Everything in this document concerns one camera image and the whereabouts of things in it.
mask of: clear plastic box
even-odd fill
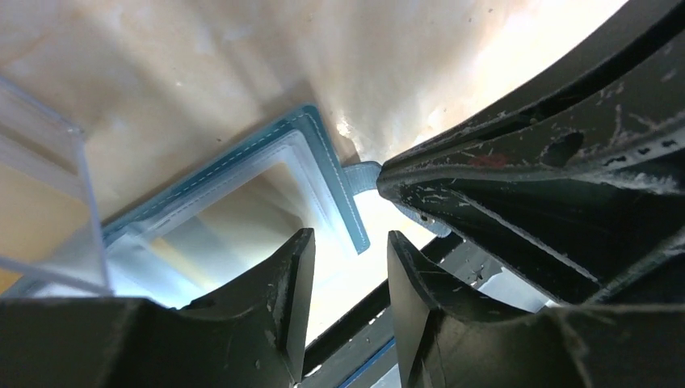
[[[22,275],[109,295],[82,131],[0,78],[0,293]]]

